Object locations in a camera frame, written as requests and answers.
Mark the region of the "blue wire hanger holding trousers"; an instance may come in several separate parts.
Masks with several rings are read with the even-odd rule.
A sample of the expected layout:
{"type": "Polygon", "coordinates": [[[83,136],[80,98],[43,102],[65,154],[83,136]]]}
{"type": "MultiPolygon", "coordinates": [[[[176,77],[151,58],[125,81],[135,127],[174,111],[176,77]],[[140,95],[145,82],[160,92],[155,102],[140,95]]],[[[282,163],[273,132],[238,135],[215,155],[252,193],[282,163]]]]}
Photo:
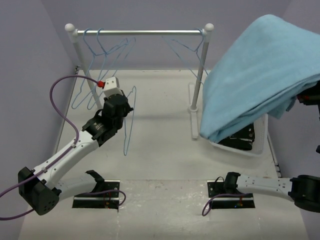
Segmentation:
{"type": "Polygon", "coordinates": [[[127,97],[129,99],[130,106],[133,108],[133,110],[129,113],[129,120],[127,120],[126,118],[124,119],[123,155],[125,157],[128,155],[135,119],[135,109],[137,100],[137,88],[135,85],[132,87],[127,97]]]}

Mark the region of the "light blue trousers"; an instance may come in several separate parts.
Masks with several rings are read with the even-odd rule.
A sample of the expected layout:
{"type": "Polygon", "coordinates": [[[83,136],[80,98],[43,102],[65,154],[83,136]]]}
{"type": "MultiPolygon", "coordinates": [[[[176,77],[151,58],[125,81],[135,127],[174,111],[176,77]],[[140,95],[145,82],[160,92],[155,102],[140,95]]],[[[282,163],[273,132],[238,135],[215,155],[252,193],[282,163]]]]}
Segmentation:
{"type": "Polygon", "coordinates": [[[206,77],[199,133],[218,143],[265,114],[280,118],[319,80],[319,34],[263,15],[206,77]]]}

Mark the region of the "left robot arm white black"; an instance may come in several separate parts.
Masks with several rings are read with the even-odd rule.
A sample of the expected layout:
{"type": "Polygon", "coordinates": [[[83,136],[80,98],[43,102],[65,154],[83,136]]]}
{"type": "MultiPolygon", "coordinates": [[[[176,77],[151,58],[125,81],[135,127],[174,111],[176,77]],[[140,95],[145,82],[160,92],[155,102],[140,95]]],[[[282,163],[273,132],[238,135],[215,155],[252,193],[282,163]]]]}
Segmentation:
{"type": "Polygon", "coordinates": [[[85,156],[101,147],[123,126],[124,118],[133,111],[124,92],[106,90],[104,105],[78,132],[77,137],[42,164],[18,172],[20,196],[40,216],[49,213],[60,201],[83,195],[109,195],[105,179],[94,170],[78,178],[62,180],[85,156]]]}

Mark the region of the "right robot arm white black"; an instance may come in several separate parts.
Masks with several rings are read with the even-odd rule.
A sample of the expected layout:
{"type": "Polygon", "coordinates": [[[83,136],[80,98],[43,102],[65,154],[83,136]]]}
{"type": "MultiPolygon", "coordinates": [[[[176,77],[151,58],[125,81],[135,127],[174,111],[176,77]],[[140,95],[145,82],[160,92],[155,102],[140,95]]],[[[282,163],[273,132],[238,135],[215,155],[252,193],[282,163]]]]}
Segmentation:
{"type": "Polygon", "coordinates": [[[228,172],[222,189],[230,197],[268,195],[291,201],[305,211],[320,212],[320,178],[317,176],[303,174],[292,178],[263,178],[228,172]]]}

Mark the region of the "silver clothes rack with white feet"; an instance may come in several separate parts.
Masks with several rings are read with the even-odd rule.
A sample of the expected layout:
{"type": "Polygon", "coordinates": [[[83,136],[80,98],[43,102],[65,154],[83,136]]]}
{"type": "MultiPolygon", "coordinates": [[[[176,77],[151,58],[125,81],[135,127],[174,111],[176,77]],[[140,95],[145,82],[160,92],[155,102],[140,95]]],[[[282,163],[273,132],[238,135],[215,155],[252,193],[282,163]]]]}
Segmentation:
{"type": "Polygon", "coordinates": [[[195,30],[79,30],[73,24],[68,23],[64,27],[68,34],[70,42],[72,43],[74,50],[76,52],[77,58],[80,61],[80,67],[84,73],[89,73],[89,66],[87,65],[82,49],[79,44],[79,37],[85,36],[202,36],[202,40],[199,47],[202,47],[201,56],[198,56],[199,67],[198,72],[195,75],[196,81],[194,83],[190,82],[188,85],[189,93],[189,107],[188,112],[190,115],[190,129],[191,138],[197,140],[200,136],[199,126],[198,126],[198,107],[197,102],[200,93],[200,87],[202,84],[203,74],[207,74],[205,69],[205,62],[207,58],[208,48],[211,40],[212,32],[214,31],[214,25],[212,23],[207,23],[203,29],[195,30]]]}

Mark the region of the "white plastic basket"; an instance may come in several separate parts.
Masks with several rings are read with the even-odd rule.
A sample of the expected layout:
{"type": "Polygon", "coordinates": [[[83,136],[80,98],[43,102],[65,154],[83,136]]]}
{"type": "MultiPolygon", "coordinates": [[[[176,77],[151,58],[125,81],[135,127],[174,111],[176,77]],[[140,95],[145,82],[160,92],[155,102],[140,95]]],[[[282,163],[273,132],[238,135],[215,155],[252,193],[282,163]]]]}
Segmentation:
{"type": "Polygon", "coordinates": [[[254,123],[255,140],[252,143],[252,150],[239,150],[231,148],[218,143],[209,142],[212,146],[229,151],[232,153],[240,154],[247,157],[261,157],[264,153],[264,147],[267,142],[268,136],[268,115],[264,114],[258,118],[254,123]]]}

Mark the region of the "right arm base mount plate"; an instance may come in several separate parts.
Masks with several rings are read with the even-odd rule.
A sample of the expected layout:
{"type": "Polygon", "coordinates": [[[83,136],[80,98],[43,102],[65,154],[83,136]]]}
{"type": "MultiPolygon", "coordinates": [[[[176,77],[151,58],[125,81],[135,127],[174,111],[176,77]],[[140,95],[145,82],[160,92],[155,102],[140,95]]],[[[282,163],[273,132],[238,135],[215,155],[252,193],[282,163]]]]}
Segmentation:
{"type": "Polygon", "coordinates": [[[254,209],[255,202],[253,194],[250,193],[244,197],[236,197],[240,195],[238,190],[227,191],[224,189],[223,179],[215,181],[207,181],[208,198],[211,199],[217,195],[230,194],[231,196],[218,196],[213,199],[209,206],[211,209],[254,209]]]}

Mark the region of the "aluminium rail right table edge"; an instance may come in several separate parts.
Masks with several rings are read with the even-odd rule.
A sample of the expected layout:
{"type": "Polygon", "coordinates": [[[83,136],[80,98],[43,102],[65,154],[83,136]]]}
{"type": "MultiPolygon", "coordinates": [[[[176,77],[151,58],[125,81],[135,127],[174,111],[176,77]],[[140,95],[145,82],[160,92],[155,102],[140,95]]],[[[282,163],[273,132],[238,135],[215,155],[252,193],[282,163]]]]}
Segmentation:
{"type": "Polygon", "coordinates": [[[279,166],[276,154],[275,154],[275,150],[274,150],[274,147],[273,147],[273,143],[272,143],[272,140],[271,140],[271,137],[270,137],[269,133],[267,133],[267,141],[268,141],[269,149],[270,149],[270,152],[271,152],[271,155],[272,155],[272,159],[273,159],[275,171],[277,173],[277,177],[278,178],[282,178],[281,169],[280,169],[280,166],[279,166]]]}

